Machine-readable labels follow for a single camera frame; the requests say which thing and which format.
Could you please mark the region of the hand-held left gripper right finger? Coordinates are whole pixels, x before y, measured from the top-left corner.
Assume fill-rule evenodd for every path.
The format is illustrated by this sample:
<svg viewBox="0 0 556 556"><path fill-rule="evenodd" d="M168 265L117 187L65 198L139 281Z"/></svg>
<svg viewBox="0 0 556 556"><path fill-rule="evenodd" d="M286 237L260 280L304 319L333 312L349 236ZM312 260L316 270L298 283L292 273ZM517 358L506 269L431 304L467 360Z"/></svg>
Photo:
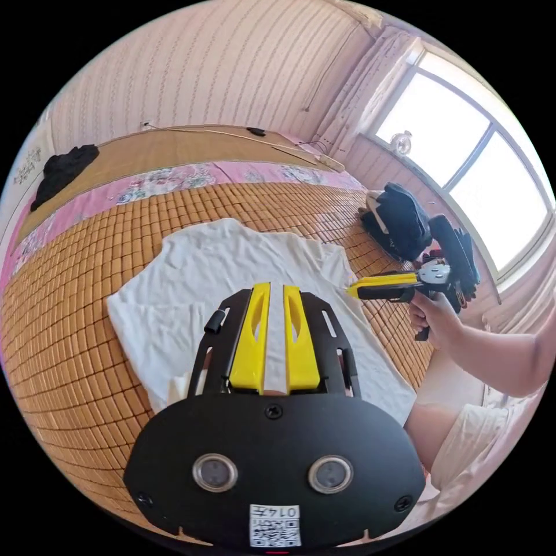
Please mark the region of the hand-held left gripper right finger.
<svg viewBox="0 0 556 556"><path fill-rule="evenodd" d="M311 294L298 287L283 287L285 369L287 394L319 391L321 371L317 356L316 314Z"/></svg>

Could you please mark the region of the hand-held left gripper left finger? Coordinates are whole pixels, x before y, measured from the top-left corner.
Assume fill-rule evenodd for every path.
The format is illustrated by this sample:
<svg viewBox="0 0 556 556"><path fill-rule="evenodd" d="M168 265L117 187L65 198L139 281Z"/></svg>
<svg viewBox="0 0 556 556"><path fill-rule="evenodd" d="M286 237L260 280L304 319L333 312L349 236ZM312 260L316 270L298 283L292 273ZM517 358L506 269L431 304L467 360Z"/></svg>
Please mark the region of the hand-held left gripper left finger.
<svg viewBox="0 0 556 556"><path fill-rule="evenodd" d="M264 393L270 289L269 282L251 289L229 375L235 390Z"/></svg>

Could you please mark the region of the person's right hand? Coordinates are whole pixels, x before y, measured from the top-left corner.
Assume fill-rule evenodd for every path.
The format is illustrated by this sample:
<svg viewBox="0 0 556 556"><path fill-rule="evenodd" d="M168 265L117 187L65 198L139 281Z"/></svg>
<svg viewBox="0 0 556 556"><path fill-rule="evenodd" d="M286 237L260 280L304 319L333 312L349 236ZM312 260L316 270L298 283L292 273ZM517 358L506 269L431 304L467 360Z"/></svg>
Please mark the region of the person's right hand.
<svg viewBox="0 0 556 556"><path fill-rule="evenodd" d="M409 318L416 332L429 330L429 341L437 350L447 350L463 330L458 315L440 292L429 298L416 291L409 303Z"/></svg>

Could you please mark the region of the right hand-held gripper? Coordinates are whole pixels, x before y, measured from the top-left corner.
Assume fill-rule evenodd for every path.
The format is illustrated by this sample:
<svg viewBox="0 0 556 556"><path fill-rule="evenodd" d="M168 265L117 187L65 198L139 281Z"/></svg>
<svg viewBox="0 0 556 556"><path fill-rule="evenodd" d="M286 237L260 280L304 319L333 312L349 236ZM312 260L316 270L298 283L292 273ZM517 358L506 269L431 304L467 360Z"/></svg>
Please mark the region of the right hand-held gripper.
<svg viewBox="0 0 556 556"><path fill-rule="evenodd" d="M349 286L349 295L362 301L409 304L419 291L429 298L443 293L455 313L461 308L463 293L456 273L443 259L435 259L418 270L364 277Z"/></svg>

